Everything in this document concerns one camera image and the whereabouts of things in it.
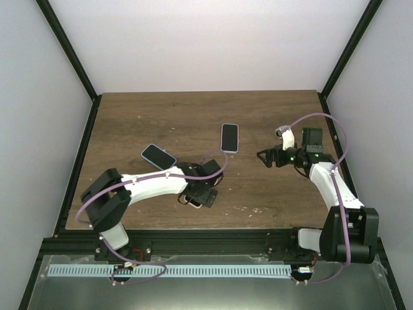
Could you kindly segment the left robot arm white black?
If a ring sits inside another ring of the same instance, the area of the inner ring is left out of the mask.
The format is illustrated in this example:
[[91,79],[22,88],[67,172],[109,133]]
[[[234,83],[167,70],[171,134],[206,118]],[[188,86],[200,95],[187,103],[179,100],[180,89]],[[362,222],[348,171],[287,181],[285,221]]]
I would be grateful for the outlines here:
[[132,245],[122,217],[129,206],[158,196],[174,194],[177,202],[197,209],[211,207],[217,197],[216,185],[223,179],[223,168],[216,160],[196,164],[181,162],[159,172],[120,174],[108,169],[81,195],[87,224],[108,244],[109,253],[119,261],[130,258]]

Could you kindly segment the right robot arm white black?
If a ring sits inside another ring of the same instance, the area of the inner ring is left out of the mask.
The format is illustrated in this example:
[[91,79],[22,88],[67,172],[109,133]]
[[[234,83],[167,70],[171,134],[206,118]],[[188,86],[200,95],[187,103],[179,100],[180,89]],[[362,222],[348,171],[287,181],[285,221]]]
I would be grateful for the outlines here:
[[319,191],[328,209],[321,229],[299,228],[287,243],[287,254],[302,260],[315,251],[328,262],[370,264],[377,249],[379,214],[365,207],[342,179],[333,157],[324,152],[323,131],[304,128],[298,147],[293,132],[281,127],[276,132],[282,143],[257,153],[266,167],[292,165]]

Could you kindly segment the pink phone case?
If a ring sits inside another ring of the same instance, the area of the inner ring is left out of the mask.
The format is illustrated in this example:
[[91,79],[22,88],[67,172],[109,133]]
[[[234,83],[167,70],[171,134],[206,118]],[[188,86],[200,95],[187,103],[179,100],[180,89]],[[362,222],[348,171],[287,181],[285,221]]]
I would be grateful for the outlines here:
[[183,194],[178,196],[177,201],[182,205],[189,205],[195,209],[200,209],[203,206],[201,203],[195,201],[192,197]]

